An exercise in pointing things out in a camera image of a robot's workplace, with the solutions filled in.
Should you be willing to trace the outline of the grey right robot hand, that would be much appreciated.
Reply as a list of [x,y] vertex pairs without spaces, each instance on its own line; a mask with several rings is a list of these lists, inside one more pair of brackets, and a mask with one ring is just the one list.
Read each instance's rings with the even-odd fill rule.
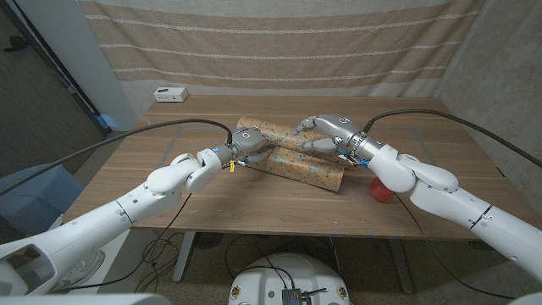
[[305,118],[294,130],[297,136],[309,130],[322,131],[327,137],[306,141],[300,147],[320,153],[343,152],[355,158],[371,160],[383,147],[350,119],[339,114],[320,114]]

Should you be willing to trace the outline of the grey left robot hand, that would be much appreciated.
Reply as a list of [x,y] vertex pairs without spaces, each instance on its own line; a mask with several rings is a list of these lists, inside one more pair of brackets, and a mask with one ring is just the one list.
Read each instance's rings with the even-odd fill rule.
[[222,164],[241,161],[255,164],[263,161],[273,151],[273,142],[256,127],[243,127],[232,132],[231,143],[213,148]]

